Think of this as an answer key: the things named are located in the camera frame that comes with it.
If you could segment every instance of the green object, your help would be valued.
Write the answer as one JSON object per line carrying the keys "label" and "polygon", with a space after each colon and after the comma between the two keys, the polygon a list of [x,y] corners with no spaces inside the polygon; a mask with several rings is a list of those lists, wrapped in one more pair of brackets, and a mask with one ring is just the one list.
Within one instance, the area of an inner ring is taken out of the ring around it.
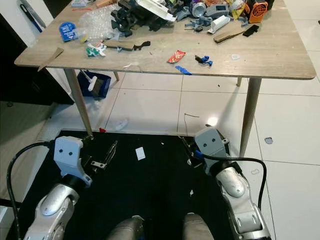
{"label": "green object", "polygon": [[85,50],[88,57],[96,57],[99,55],[99,51],[95,48],[87,47]]}

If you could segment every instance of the black mat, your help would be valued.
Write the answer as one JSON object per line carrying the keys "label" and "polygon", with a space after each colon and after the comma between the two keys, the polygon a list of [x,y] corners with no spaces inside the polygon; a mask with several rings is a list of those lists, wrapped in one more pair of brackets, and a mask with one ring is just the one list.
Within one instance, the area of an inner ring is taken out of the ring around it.
{"label": "black mat", "polygon": [[[78,138],[85,135],[82,131],[60,133]],[[177,136],[94,133],[88,151],[94,159],[104,158],[115,140],[115,156],[106,171],[96,175],[91,187],[80,194],[65,240],[104,239],[119,222],[133,215],[152,219],[153,240],[180,240],[183,219],[189,212],[204,219],[215,240],[233,239],[220,189],[202,167],[187,164],[186,150]],[[146,156],[140,161],[135,151],[139,147]],[[60,171],[49,152],[19,211],[23,236],[34,220],[36,205],[59,180]],[[13,230],[11,227],[7,239],[14,239]]]}

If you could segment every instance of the orange device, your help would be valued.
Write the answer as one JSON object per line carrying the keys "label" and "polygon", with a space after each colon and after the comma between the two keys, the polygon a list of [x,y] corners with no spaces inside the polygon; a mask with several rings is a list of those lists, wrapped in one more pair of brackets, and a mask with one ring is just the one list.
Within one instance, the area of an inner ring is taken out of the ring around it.
{"label": "orange device", "polygon": [[265,0],[247,0],[245,3],[245,14],[250,24],[261,23],[268,10],[268,3]]}

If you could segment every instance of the wooden table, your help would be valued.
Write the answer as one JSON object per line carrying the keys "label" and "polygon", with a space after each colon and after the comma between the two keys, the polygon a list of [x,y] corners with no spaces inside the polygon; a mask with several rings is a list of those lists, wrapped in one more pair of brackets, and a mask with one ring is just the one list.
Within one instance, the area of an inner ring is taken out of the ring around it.
{"label": "wooden table", "polygon": [[[297,33],[283,0],[276,0],[260,24],[260,29],[250,37],[242,35],[216,44],[213,37],[207,35],[206,28],[200,33],[186,31],[185,19],[174,23],[174,28],[161,28],[157,32],[143,26],[133,31],[133,35],[123,41],[136,45],[151,41],[151,46],[141,51],[105,51],[106,57],[87,57],[85,44],[78,41],[64,43],[59,26],[64,22],[78,24],[84,11],[72,11],[69,4],[38,37],[35,46],[29,47],[15,60],[15,64],[26,67],[38,67],[57,49],[64,52],[48,67],[63,68],[68,79],[72,95],[82,117],[87,132],[92,129],[86,111],[81,90],[74,69],[89,69],[117,72],[135,72],[152,74],[181,74],[176,68],[180,65],[193,75],[249,78],[246,104],[243,117],[240,157],[247,147],[251,126],[258,101],[262,78],[311,80],[316,76],[313,64]],[[167,63],[167,59],[176,51],[186,52],[184,58],[176,64]],[[240,55],[232,60],[231,54]],[[198,64],[195,55],[208,55],[213,60],[212,67]],[[138,67],[125,69],[130,63],[139,63]]]}

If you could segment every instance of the table leg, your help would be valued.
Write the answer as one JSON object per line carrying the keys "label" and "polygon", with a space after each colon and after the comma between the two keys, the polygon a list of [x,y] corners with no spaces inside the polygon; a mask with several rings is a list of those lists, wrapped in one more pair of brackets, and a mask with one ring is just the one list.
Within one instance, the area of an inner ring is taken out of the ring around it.
{"label": "table leg", "polygon": [[118,75],[118,72],[117,71],[114,71],[114,76],[115,76],[115,79],[117,80],[117,82],[120,80],[119,78],[119,75]]}
{"label": "table leg", "polygon": [[242,77],[238,76],[238,81],[236,82],[237,87],[241,86],[241,80],[242,80]]}
{"label": "table leg", "polygon": [[89,136],[93,136],[89,116],[87,113],[84,97],[82,96],[82,92],[78,83],[77,75],[74,69],[63,69],[66,75],[66,79],[68,80],[68,83],[71,88],[71,94],[73,96],[73,99],[75,101],[76,107],[78,108],[78,111],[80,113],[80,116],[82,118],[83,124],[85,126],[85,129]]}
{"label": "table leg", "polygon": [[259,96],[259,90],[261,85],[261,78],[249,79],[248,92],[246,95],[242,133],[241,133],[241,144],[240,144],[240,158],[243,158],[246,152],[250,131],[255,118],[255,111]]}

